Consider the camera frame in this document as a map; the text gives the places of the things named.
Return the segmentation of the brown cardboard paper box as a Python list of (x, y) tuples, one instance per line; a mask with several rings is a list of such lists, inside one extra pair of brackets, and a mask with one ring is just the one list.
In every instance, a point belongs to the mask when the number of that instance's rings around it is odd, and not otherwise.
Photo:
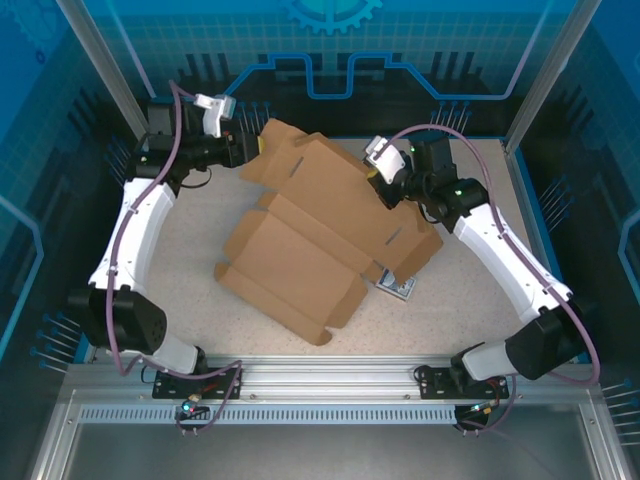
[(304, 341), (322, 346), (384, 272), (417, 274), (441, 249), (418, 208), (387, 209), (369, 169), (320, 133), (271, 119), (240, 174), (265, 192), (224, 245), (216, 281)]

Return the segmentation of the blue playing card deck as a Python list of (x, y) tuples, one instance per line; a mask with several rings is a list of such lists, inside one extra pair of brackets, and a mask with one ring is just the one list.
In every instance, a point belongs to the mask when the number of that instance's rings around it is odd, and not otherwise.
[(404, 283), (399, 283), (394, 274), (385, 269), (381, 278), (377, 281), (376, 287), (404, 302), (408, 301), (416, 284), (416, 279), (410, 277)]

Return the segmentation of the grey metal tray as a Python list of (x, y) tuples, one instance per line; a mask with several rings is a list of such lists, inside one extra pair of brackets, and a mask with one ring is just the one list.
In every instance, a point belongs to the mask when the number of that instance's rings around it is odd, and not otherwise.
[(496, 429), (408, 423), (218, 424), (183, 436), (79, 403), (58, 408), (27, 480), (640, 480), (606, 408), (515, 407)]

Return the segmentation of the aluminium frame post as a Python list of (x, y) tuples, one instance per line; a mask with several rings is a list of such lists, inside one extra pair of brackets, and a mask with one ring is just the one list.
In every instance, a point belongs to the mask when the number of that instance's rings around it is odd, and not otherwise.
[(508, 156), (515, 155), (601, 2), (576, 0), (505, 136), (504, 149)]
[(145, 118), (121, 69), (82, 0), (55, 0), (96, 72), (137, 139), (149, 131)]

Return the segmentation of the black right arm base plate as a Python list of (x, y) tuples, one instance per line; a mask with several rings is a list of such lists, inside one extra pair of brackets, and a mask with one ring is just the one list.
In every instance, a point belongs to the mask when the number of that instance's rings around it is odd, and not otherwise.
[(457, 379), (449, 367), (420, 365), (414, 368), (413, 378), (422, 400), (506, 400), (510, 397), (505, 377), (482, 381)]

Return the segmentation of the aluminium mounting rail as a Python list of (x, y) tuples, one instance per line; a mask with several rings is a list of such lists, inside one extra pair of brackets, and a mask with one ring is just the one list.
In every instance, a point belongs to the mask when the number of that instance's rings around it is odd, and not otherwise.
[[(239, 404), (401, 404), (420, 400), (412, 372), (419, 365), (445, 367), (446, 355), (249, 355), (242, 358)], [(139, 371), (122, 377), (111, 364), (73, 365), (61, 401), (144, 403), (151, 387)]]

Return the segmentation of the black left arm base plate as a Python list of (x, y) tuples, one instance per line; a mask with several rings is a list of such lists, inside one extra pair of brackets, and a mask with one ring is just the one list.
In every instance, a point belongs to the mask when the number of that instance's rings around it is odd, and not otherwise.
[(229, 398), (236, 400), (240, 396), (242, 372), (234, 383), (238, 368), (230, 369), (220, 375), (202, 380), (185, 380), (167, 373), (157, 372), (152, 385), (152, 398), (160, 400), (186, 400), (192, 394), (200, 395), (204, 400), (222, 400), (229, 387), (232, 387)]

